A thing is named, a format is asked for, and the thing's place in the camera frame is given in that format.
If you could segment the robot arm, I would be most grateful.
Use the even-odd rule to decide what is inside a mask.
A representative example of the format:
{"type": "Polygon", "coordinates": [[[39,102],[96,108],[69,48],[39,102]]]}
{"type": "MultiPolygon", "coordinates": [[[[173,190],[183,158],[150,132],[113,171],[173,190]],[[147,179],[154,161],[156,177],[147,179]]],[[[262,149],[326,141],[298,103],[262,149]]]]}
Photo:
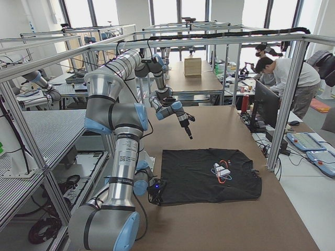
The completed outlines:
{"type": "Polygon", "coordinates": [[[172,96],[172,89],[165,83],[163,73],[165,71],[165,64],[158,54],[154,54],[150,59],[142,59],[139,66],[135,69],[135,75],[146,77],[152,73],[157,90],[150,93],[149,103],[155,109],[158,120],[167,118],[170,115],[176,115],[180,125],[185,129],[190,139],[193,138],[189,128],[189,122],[195,121],[195,117],[184,111],[183,105],[180,101],[176,101],[172,96]]]}
{"type": "Polygon", "coordinates": [[[130,250],[139,237],[140,219],[147,217],[137,212],[132,201],[135,183],[141,181],[136,167],[140,140],[148,128],[147,111],[136,99],[117,102],[141,63],[139,50],[130,49],[85,75],[85,128],[117,139],[108,183],[78,207],[69,221],[69,238],[79,250],[130,250]]]}

